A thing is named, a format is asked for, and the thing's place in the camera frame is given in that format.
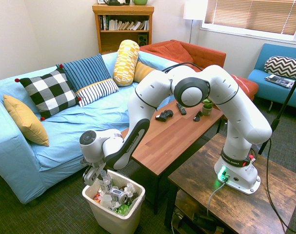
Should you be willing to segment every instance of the yellow pillow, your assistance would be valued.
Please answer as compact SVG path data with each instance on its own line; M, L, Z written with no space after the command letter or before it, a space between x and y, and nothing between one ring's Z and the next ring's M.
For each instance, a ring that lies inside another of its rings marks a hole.
M155 69L138 61L135 68L134 82L139 83L140 81L143 80L143 78L145 78L153 70Z
M124 40L120 43L113 70L113 80L118 86L129 86L133 83L138 57L139 46L136 42Z
M33 111L20 100L4 95L3 104L25 138L49 146L48 135Z

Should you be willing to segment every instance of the wooden coffee table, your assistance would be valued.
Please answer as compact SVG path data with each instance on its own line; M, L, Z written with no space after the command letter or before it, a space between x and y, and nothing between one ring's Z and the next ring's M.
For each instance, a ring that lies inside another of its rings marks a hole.
M192 219L193 212L206 215L210 195L222 185L217 180L214 164L219 159L225 138L216 134L168 176L171 181L165 217L165 225L168 228L171 227L175 206L188 220ZM254 163L261 178L260 188L254 194L246 195L225 185L212 197L210 214L236 234L284 233L267 197L266 160L258 155ZM273 203L288 225L296 207L296 174L270 161L268 178ZM202 231L207 234L214 233L205 229Z
M210 116L203 116L199 122L195 122L193 118L199 110L202 110L203 104L186 108L187 114L183 116L176 103L172 101L153 114L149 130L132 155L135 162L157 177L154 186L156 191L151 201L155 214L158 210L160 195L159 182L164 172L223 116L220 110L213 108ZM166 122L155 120L155 116L165 110L172 110L173 117L169 117ZM128 129L122 132L123 137L127 135L127 132Z

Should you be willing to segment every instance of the can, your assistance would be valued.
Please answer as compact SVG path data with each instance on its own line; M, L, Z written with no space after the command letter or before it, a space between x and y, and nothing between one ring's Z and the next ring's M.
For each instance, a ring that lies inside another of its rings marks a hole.
M112 201L118 201L121 204L124 204L127 201L128 196L123 191L112 188L109 193L111 194Z

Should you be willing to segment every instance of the green bowl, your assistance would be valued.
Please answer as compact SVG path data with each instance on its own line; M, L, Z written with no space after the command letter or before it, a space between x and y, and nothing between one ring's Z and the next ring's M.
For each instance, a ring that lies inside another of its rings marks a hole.
M135 5L145 5L147 4L148 0L133 0Z

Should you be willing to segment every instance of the small potted plant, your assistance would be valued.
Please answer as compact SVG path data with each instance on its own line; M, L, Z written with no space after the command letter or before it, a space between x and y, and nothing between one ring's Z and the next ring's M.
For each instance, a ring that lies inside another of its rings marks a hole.
M204 99L202 103L204 104L202 107L203 115L209 116L212 112L214 103L209 98Z

